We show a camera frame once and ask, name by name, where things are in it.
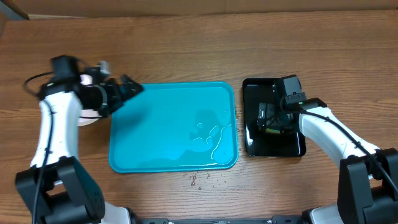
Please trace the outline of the green yellow sponge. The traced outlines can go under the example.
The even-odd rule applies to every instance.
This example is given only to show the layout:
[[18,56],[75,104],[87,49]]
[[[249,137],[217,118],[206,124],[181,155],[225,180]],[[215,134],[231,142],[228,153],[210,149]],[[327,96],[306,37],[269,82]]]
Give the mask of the green yellow sponge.
[[266,128],[266,133],[270,134],[283,134],[284,130],[281,128]]

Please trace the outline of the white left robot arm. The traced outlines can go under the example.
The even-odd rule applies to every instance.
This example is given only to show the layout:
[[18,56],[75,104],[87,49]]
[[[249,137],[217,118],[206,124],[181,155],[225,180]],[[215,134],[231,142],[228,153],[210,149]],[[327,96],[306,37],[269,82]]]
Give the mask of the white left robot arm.
[[16,174],[16,189],[32,215],[32,223],[140,223],[127,207],[105,201],[102,191],[78,159],[78,122],[83,109],[105,118],[143,91],[121,76],[95,75],[81,84],[81,75],[53,75],[34,93],[39,99],[39,143],[27,170]]

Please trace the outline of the white plate with orange stain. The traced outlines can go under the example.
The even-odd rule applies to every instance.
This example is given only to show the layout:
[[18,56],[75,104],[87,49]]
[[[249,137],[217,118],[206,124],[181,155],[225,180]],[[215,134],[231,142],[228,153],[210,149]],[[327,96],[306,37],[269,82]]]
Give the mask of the white plate with orange stain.
[[[91,76],[87,74],[80,75],[81,77],[81,84],[82,85],[90,85],[93,83],[93,79]],[[80,113],[80,118],[78,120],[78,125],[79,126],[86,126],[91,123],[94,123],[95,121],[99,120],[99,114],[95,110],[82,110]]]

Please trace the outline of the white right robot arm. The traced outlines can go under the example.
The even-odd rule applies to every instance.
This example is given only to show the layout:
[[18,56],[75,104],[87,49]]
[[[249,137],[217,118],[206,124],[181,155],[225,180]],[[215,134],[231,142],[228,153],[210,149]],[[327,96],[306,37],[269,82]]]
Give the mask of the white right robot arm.
[[365,141],[318,98],[260,103],[257,125],[266,133],[304,135],[339,167],[337,202],[304,211],[298,223],[397,223],[397,149]]

